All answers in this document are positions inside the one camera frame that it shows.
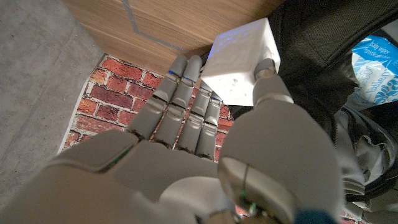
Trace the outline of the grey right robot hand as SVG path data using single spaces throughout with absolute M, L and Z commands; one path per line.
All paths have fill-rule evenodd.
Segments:
M 54 157 L 1 210 L 2 223 L 337 223 L 344 196 L 332 140 L 290 97 L 271 60 L 255 107 L 215 151 L 221 99 L 201 58 L 179 56 L 124 131 Z

